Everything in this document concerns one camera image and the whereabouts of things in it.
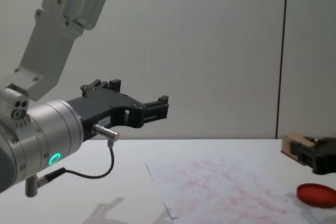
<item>white paper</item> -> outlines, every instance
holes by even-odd
[[[286,192],[241,158],[147,166],[174,224],[308,223]]]

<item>green led ring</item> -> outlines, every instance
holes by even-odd
[[[59,161],[61,159],[61,156],[62,155],[60,153],[54,154],[49,160],[49,165],[55,164],[57,161]]]

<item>red cap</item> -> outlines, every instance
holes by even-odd
[[[319,184],[303,184],[297,188],[297,197],[309,206],[332,208],[336,206],[336,190]]]

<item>white table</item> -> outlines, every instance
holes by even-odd
[[[303,183],[336,188],[336,175],[315,175],[280,149],[281,140],[120,140],[114,147],[115,168],[104,179],[65,174],[32,199],[25,197],[24,183],[0,194],[0,223],[171,224],[145,162],[228,154],[245,155],[276,180],[302,208],[309,223],[336,223],[334,209],[311,208],[295,198],[296,187]],[[39,175],[60,167],[100,175],[109,164],[106,141],[92,140]]]

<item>label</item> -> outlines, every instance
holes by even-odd
[[[111,117],[108,116],[107,118],[104,118],[98,122],[100,126],[106,126],[111,123]]]

